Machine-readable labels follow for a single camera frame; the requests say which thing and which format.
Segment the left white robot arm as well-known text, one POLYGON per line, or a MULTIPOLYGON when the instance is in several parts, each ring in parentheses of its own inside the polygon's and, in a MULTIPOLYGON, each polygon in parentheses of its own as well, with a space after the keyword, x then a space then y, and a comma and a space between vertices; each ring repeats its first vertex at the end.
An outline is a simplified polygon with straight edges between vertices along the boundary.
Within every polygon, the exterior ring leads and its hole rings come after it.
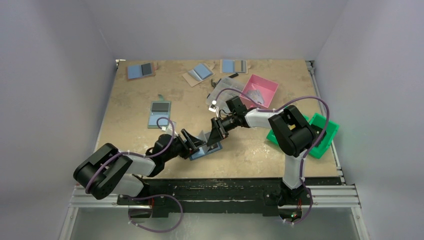
POLYGON ((74 170, 73 178, 85 188, 86 194, 97 200, 121 194, 142 205, 148 201, 149 191, 141 177, 157 176, 166 162, 176 157, 187 159, 206 143, 185 129, 180 134, 161 134, 144 154, 119 151, 106 143, 74 170))

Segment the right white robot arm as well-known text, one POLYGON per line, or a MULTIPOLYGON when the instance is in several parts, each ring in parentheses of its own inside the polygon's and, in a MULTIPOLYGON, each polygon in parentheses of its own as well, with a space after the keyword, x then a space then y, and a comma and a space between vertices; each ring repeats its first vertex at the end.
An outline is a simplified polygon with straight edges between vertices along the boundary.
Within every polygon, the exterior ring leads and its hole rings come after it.
POLYGON ((240 97, 226 101, 230 114, 224 118, 211 119, 211 131, 207 139, 208 147, 229 136, 229 131, 237 127, 266 128, 273 131, 279 148, 285 154, 284 175, 280 192, 274 196, 277 204, 296 204, 305 189, 305 154, 315 142, 317 135, 298 108, 289 105, 282 110, 262 110, 247 108, 240 97))

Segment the blue card holder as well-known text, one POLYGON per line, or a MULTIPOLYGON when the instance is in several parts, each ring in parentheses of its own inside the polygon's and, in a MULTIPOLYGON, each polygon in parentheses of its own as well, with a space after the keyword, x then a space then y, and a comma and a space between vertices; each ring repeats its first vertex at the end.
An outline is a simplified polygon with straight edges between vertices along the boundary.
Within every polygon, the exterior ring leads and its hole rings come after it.
MULTIPOLYGON (((202 130, 199 133, 199 135, 197 136, 197 138, 206 142, 209 139, 210 133, 211 133, 210 131, 209 132, 204 132, 202 130)), ((222 147, 222 145, 221 145, 220 142, 215 143, 214 145, 211 145, 211 146, 203 145, 203 146, 201 146, 199 148, 199 151, 197 151, 196 153, 194 153, 193 155, 191 155, 189 157, 189 159, 191 161, 194 161, 194 160, 200 159, 202 157, 205 157, 207 155, 213 154, 213 153, 215 153, 217 151, 220 151, 222 149, 223 149, 223 147, 222 147)))

